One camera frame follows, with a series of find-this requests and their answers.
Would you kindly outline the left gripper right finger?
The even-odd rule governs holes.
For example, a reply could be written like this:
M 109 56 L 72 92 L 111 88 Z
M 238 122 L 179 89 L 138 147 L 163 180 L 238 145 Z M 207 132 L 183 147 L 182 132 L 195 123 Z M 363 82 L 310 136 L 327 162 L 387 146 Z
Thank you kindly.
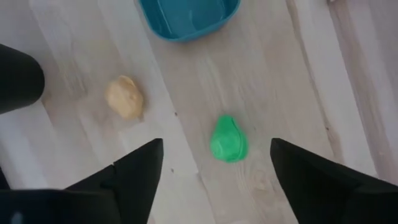
M 299 223 L 397 224 L 397 186 L 281 138 L 270 156 Z

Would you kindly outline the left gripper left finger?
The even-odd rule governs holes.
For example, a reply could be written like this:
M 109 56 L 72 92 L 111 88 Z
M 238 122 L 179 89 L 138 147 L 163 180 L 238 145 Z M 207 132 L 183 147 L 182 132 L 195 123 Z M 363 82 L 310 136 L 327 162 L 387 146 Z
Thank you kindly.
M 65 189 L 12 190 L 1 178 L 1 223 L 147 223 L 164 158 L 153 139 Z

